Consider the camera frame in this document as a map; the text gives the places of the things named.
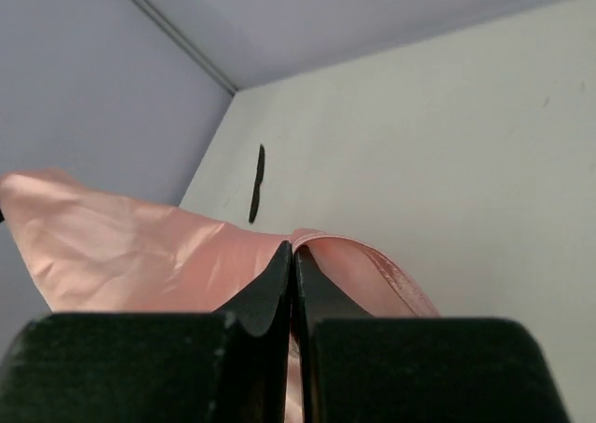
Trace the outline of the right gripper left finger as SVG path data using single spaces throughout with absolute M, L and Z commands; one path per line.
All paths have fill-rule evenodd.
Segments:
M 1 365 L 5 422 L 280 422 L 292 249 L 211 313 L 55 313 Z

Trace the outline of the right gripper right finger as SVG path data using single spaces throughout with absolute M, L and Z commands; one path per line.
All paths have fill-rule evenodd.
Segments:
M 292 324 L 308 422 L 565 422 L 540 346 L 519 323 L 375 318 L 294 258 Z

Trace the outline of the pink satin napkin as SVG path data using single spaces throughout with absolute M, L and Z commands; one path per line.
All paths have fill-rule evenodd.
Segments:
M 278 246 L 292 249 L 284 418 L 303 416 L 301 350 L 292 324 L 294 258 L 302 249 L 377 317 L 433 317 L 427 296 L 374 247 L 334 234 L 241 229 L 177 207 L 89 189 L 52 171 L 1 179 L 1 214 L 33 282 L 55 313 L 211 313 L 255 280 Z

